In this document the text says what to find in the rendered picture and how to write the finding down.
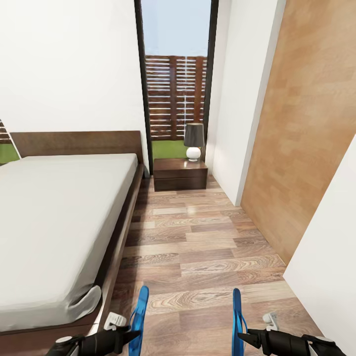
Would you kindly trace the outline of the sandal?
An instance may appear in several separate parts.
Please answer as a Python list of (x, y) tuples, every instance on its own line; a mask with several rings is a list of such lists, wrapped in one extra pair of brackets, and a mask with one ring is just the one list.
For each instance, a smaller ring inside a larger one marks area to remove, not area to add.
[[(133, 312), (133, 314), (135, 313), (133, 323), (132, 326), (130, 327), (130, 332), (140, 330), (140, 335), (129, 342), (129, 356), (140, 356), (142, 338), (143, 338), (143, 324), (144, 324), (148, 298), (149, 298), (149, 289), (147, 286), (142, 286), (139, 293), (137, 307)], [(131, 315), (131, 318), (133, 314)]]
[[(244, 340), (241, 340), (237, 333), (243, 333), (242, 320), (245, 323), (246, 334), (248, 334), (248, 328), (246, 321), (242, 315), (241, 310), (241, 293), (238, 288), (233, 290), (233, 332), (232, 332), (232, 356), (244, 355)], [(246, 342), (247, 343), (247, 342)]]

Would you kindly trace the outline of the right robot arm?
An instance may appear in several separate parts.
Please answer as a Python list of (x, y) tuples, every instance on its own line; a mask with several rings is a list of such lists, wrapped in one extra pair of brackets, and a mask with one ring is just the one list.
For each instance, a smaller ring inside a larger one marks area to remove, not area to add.
[(275, 311), (263, 316), (269, 323), (265, 330), (248, 329), (248, 334), (237, 333), (241, 340), (260, 349), (267, 356), (346, 356), (331, 339), (303, 334), (302, 337), (279, 331)]

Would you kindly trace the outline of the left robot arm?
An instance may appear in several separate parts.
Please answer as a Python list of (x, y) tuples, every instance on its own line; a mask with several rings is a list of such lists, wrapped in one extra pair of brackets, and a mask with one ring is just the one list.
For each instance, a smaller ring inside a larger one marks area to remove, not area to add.
[(140, 330), (130, 332), (127, 319), (110, 312), (104, 330), (85, 337), (83, 334), (67, 336), (54, 342), (44, 356), (108, 356), (120, 354), (123, 346), (140, 335)]

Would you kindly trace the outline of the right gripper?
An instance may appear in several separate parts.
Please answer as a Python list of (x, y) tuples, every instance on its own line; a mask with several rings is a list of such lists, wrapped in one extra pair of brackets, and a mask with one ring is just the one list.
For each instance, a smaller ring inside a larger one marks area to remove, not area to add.
[(248, 334), (237, 333), (241, 340), (260, 349), (263, 348), (263, 353), (267, 356), (275, 354), (277, 356), (293, 356), (290, 336), (291, 334), (282, 331), (267, 331), (248, 329)]

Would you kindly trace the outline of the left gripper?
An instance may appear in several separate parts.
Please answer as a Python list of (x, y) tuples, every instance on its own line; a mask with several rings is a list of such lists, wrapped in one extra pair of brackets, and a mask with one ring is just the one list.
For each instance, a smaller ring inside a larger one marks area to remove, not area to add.
[(96, 348), (94, 356), (108, 356), (110, 353), (120, 354), (123, 346), (140, 335), (140, 330), (130, 332), (130, 326), (118, 327), (116, 330), (103, 330), (94, 333)]

